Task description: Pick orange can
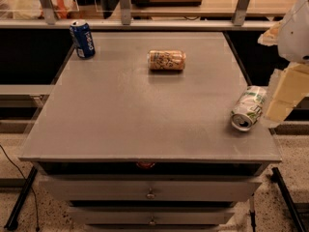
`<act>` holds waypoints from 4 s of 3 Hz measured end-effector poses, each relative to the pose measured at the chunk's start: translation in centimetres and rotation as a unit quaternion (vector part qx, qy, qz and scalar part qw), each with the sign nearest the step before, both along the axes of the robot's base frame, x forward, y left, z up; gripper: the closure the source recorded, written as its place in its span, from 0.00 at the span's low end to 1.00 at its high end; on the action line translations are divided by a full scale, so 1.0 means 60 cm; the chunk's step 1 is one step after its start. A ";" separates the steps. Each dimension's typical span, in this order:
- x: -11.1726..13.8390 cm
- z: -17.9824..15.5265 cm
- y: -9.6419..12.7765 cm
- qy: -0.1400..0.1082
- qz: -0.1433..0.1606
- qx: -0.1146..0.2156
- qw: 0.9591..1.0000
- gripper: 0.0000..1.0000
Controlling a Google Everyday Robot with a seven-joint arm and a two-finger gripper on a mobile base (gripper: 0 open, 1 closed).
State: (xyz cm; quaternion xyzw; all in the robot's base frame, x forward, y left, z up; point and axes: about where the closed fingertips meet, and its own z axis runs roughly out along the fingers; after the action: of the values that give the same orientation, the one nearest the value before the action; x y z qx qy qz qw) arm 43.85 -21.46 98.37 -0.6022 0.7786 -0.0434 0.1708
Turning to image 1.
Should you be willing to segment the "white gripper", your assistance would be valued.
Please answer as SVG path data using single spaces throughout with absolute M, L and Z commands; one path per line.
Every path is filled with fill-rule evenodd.
M 258 39 L 266 46 L 277 42 L 279 55 L 297 63 L 283 71 L 275 69 L 270 77 L 264 118 L 271 122 L 283 122 L 309 94 L 309 66 L 305 65 L 309 63 L 309 0 L 297 0 L 282 22 L 277 21 Z

